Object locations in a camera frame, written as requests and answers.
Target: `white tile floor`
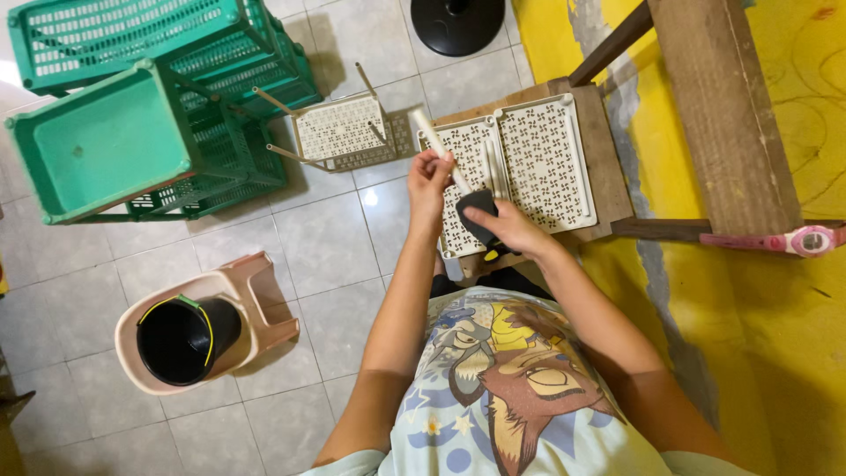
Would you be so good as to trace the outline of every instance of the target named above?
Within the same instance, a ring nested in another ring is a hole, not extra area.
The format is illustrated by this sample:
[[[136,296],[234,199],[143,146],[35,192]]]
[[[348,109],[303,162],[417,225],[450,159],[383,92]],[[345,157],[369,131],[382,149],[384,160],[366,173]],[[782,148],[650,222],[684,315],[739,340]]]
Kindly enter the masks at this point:
[[[0,8],[21,3],[0,0]],[[266,3],[331,98],[365,89],[356,61],[389,113],[422,106],[438,117],[533,83],[510,12],[482,52],[445,58],[416,37],[410,0]],[[0,31],[0,112],[50,101],[16,81],[8,32]],[[290,144],[284,120],[272,129]],[[0,252],[12,287],[0,301],[0,348],[17,391],[37,390],[13,424],[28,471],[305,471],[346,406],[390,282],[408,226],[408,167],[404,158],[326,174],[286,162],[285,190],[195,222],[46,227],[0,134]],[[299,341],[191,392],[156,398],[137,390],[113,350],[113,326],[129,304],[262,249],[285,301],[272,311],[301,318]]]

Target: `plastic stool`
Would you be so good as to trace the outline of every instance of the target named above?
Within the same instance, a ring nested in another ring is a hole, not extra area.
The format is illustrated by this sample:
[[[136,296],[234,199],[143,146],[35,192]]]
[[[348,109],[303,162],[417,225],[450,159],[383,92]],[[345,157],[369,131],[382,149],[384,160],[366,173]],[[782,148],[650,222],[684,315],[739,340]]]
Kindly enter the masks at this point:
[[[232,303],[241,316],[241,336],[238,340],[215,362],[203,380],[186,386],[169,385],[153,376],[141,361],[135,337],[135,324],[144,312],[153,304],[178,294],[191,299],[224,299]],[[262,352],[299,335],[298,319],[270,324],[262,311],[263,307],[278,305],[281,295],[273,275],[273,262],[265,252],[240,257],[182,284],[150,294],[130,307],[114,330],[120,364],[129,379],[151,395],[173,395],[199,387],[243,367]]]

